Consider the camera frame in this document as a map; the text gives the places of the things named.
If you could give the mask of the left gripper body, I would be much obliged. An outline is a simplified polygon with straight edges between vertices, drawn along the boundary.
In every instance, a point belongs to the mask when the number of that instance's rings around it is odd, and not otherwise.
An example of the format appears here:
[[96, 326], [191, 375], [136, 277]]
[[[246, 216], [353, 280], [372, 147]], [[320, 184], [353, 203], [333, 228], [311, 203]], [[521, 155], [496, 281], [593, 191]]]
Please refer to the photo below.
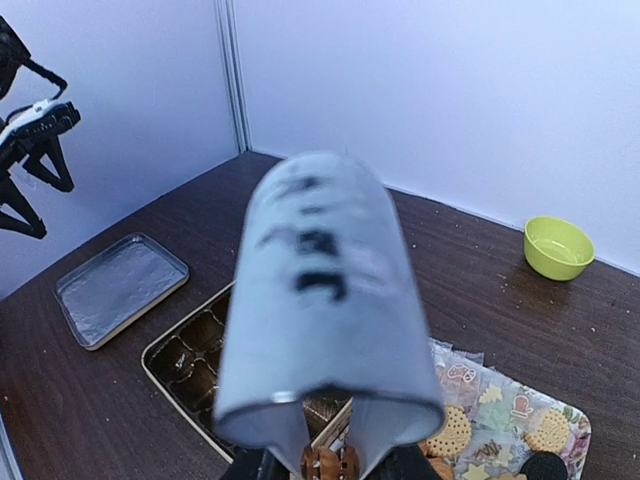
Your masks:
[[63, 159], [59, 136], [80, 120], [72, 102], [45, 99], [23, 110], [1, 131], [1, 168], [9, 169], [25, 156], [38, 161], [50, 152], [55, 160]]

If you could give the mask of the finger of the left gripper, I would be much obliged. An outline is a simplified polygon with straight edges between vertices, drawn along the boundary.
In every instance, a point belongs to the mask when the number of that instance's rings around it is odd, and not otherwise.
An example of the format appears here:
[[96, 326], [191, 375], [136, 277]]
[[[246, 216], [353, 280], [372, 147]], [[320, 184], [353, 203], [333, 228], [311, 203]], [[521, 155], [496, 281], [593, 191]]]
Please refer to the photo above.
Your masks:
[[74, 189], [58, 137], [34, 144], [23, 169], [60, 192], [69, 193]]
[[8, 173], [1, 174], [1, 205], [8, 205], [18, 216], [1, 212], [1, 229], [43, 239], [47, 230], [42, 219], [18, 190]]

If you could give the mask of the steel kitchen tongs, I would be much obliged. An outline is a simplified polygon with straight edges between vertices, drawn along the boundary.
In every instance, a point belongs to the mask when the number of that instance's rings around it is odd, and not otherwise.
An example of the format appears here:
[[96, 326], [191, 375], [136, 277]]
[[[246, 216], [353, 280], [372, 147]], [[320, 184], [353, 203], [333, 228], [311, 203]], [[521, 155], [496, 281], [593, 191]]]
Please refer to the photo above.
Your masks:
[[214, 427], [297, 470], [304, 400], [346, 393], [362, 475], [437, 433], [445, 408], [395, 204], [361, 162], [307, 152], [277, 163], [246, 212]]

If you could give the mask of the flower shaped cookie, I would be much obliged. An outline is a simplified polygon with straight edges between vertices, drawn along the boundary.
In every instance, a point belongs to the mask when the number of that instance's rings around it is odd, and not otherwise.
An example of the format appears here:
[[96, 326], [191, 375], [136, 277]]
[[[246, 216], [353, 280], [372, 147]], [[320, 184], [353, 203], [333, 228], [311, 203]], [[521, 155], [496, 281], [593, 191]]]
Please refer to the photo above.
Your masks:
[[354, 448], [343, 446], [334, 452], [328, 447], [307, 447], [301, 460], [305, 480], [358, 480], [359, 458]]

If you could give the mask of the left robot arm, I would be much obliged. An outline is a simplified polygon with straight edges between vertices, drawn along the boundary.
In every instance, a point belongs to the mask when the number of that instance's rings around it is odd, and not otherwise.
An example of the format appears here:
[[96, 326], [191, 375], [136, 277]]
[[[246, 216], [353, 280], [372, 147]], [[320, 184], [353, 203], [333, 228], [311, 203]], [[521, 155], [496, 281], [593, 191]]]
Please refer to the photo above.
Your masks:
[[36, 179], [68, 193], [74, 183], [59, 136], [81, 120], [71, 102], [60, 97], [67, 82], [35, 62], [31, 53], [6, 20], [1, 21], [1, 95], [6, 96], [20, 68], [26, 68], [58, 87], [58, 92], [31, 105], [18, 108], [1, 120], [1, 204], [17, 215], [1, 214], [1, 228], [42, 239], [47, 230], [43, 220], [11, 179], [10, 169], [20, 164]]

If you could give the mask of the silver tin lid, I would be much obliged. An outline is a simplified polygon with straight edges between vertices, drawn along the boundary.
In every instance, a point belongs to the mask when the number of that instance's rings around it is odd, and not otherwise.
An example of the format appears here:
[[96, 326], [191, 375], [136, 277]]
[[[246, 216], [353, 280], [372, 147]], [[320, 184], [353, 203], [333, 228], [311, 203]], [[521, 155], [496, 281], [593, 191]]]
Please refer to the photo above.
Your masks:
[[54, 296], [78, 344], [95, 351], [182, 287], [188, 265], [156, 240], [132, 233], [55, 284]]

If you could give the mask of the gold cookie tin box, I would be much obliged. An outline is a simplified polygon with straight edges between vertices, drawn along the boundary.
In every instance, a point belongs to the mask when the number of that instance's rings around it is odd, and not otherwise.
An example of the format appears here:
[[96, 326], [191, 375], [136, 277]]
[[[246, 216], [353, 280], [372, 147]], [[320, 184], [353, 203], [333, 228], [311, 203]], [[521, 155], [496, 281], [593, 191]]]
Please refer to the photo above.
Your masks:
[[[141, 357], [146, 375], [227, 463], [241, 449], [214, 433], [213, 407], [232, 289], [228, 284], [195, 308], [149, 344]], [[351, 406], [346, 397], [320, 396], [304, 402], [313, 447], [339, 448], [348, 433]]]

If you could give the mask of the floral cookie tray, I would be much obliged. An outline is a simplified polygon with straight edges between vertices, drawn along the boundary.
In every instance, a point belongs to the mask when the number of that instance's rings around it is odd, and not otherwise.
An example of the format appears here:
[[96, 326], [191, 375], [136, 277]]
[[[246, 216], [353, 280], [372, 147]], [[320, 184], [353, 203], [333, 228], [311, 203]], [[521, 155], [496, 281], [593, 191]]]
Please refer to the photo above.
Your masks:
[[451, 479], [517, 479], [537, 453], [557, 455], [569, 479], [580, 479], [591, 423], [580, 409], [539, 392], [493, 367], [482, 353], [432, 339], [443, 399], [454, 419], [421, 444]]

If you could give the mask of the green plastic bowl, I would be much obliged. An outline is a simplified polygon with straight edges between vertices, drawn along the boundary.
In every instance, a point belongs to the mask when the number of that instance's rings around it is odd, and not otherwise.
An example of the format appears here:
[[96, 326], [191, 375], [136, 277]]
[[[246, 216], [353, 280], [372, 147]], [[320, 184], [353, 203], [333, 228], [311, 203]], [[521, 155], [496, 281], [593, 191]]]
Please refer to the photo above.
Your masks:
[[594, 262], [595, 247], [576, 225], [556, 217], [537, 216], [524, 226], [524, 257], [541, 276], [567, 282]]

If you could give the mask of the left aluminium frame post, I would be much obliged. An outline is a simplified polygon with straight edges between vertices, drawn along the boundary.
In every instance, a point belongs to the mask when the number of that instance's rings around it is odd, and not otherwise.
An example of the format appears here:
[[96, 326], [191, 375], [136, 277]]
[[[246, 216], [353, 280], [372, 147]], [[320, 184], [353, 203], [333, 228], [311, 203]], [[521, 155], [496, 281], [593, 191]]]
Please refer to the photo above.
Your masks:
[[252, 145], [242, 78], [234, 2], [231, 0], [217, 0], [215, 1], [215, 8], [227, 96], [233, 121], [233, 131], [238, 152], [242, 154], [249, 151]]

